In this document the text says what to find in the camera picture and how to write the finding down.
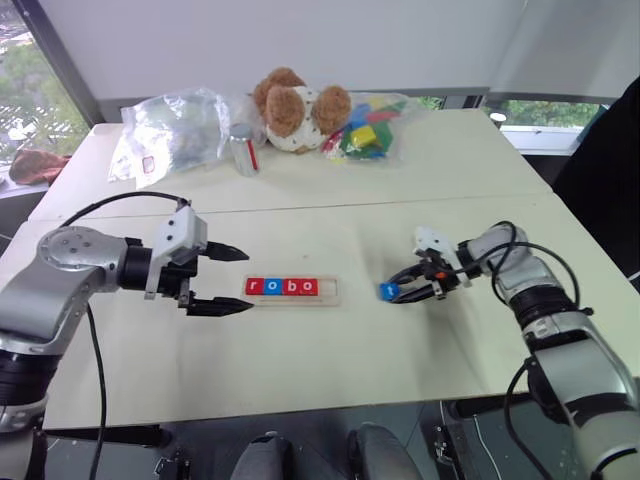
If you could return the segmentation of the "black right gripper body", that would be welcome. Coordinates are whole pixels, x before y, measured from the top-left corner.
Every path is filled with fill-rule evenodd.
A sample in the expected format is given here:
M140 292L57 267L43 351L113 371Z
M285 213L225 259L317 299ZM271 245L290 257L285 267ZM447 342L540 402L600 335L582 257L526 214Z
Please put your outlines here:
M459 285L459 279L454 272L454 267L439 252L419 252L421 264L424 269L424 275L418 279L427 282L437 282L441 287L441 295L435 297L444 299L450 291L455 290Z

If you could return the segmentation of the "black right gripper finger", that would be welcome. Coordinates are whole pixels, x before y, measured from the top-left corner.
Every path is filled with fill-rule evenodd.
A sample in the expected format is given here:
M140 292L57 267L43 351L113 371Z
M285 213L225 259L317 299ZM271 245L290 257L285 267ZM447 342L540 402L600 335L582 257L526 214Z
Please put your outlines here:
M395 304L409 304L424 301L432 297L439 297L441 295L441 287L437 282L427 282L425 285L400 290L398 295L394 298Z
M388 282L396 285L405 285L414 282L423 275L423 266L421 264L415 264L394 274Z

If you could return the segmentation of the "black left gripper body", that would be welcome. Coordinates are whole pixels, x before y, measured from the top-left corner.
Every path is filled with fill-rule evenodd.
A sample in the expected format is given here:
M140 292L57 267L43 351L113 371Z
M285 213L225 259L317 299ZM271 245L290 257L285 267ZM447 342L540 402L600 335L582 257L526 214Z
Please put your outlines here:
M173 253L168 263L161 268L159 293L173 298L179 307L203 307L207 300L198 299L190 288L190 281L198 274L200 250Z

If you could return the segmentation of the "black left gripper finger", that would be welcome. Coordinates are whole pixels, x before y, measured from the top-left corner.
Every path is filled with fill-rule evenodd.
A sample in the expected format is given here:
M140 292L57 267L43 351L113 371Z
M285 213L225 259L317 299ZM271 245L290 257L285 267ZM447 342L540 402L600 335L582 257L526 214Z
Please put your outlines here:
M188 316L224 317L242 313L253 307L252 303L236 298L215 297L211 300L193 298L186 307L186 314Z
M249 256L239 248L218 242L208 242L205 255L215 261L247 261L249 259Z

